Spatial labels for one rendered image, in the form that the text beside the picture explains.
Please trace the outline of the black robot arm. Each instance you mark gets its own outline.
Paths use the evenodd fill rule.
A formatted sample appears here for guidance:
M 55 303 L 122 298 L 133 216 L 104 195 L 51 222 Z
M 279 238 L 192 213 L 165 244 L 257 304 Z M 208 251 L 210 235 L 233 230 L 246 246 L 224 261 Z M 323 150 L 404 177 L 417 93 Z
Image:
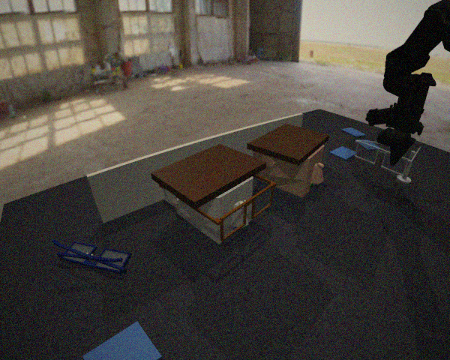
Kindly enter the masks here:
M 406 104 L 424 106 L 429 86 L 437 84 L 431 73 L 411 73 L 427 64 L 429 52 L 441 41 L 444 49 L 450 52 L 450 0 L 431 5 L 406 42 L 387 54 L 383 79 L 385 90 Z M 370 109 L 365 120 L 369 126 L 386 124 L 391 128 L 395 116 L 392 107 Z

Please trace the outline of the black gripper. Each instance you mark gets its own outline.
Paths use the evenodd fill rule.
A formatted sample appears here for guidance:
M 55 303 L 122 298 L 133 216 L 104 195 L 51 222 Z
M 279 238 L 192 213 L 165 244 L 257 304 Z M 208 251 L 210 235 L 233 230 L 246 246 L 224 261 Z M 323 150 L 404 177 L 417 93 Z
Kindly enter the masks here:
M 422 134 L 423 124 L 419 122 L 421 114 L 423 114 L 424 106 L 416 106 L 414 104 L 397 101 L 394 105 L 394 118 L 392 128 L 387 128 L 379 132 L 377 142 L 390 147 L 390 164 L 395 164 L 408 151 L 411 145 L 416 141 L 411 134 L 417 132 L 418 136 Z

